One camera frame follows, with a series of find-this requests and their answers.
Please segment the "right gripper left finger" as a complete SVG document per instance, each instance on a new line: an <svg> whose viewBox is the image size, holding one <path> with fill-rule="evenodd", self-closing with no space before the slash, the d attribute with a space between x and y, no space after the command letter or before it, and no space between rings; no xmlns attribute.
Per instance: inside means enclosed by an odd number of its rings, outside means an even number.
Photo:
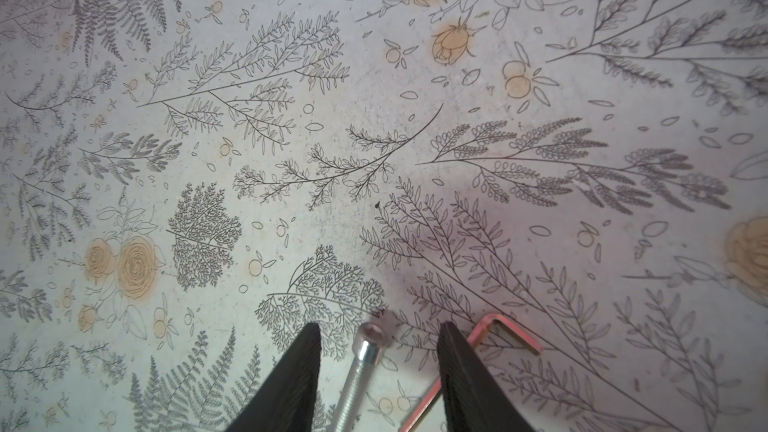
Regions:
<svg viewBox="0 0 768 432"><path fill-rule="evenodd" d="M311 431L321 354L320 327L308 323L226 431Z"/></svg>

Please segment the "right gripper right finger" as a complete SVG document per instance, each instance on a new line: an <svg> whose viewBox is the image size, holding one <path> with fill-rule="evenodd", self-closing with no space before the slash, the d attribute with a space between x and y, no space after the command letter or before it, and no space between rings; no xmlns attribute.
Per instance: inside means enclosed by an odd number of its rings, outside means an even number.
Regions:
<svg viewBox="0 0 768 432"><path fill-rule="evenodd" d="M448 431L533 431L455 324L441 324L437 353Z"/></svg>

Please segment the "red hex key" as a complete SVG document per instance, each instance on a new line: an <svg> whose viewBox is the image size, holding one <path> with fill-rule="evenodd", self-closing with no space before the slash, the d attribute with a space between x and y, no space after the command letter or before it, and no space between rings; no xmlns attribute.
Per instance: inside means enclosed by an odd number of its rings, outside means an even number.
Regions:
<svg viewBox="0 0 768 432"><path fill-rule="evenodd" d="M468 340L470 346L476 352L476 349L489 335L491 329L499 326L506 330L508 334L514 337L520 344L527 348L531 353L539 355L542 353L542 346L526 332L515 320L500 313L488 313L474 326L469 335L464 337ZM401 424L402 431L414 431L418 425L425 419L434 404L443 401L441 390L440 371L439 376L433 384L427 389L417 405L414 406L406 419Z"/></svg>

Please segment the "small orange handled screwdriver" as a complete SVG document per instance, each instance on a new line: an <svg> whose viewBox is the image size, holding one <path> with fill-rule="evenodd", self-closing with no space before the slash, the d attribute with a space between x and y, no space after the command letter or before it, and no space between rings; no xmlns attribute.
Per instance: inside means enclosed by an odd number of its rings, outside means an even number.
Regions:
<svg viewBox="0 0 768 432"><path fill-rule="evenodd" d="M389 308L358 326L352 341L352 362L327 431L353 430L368 385L393 343L395 330L395 312Z"/></svg>

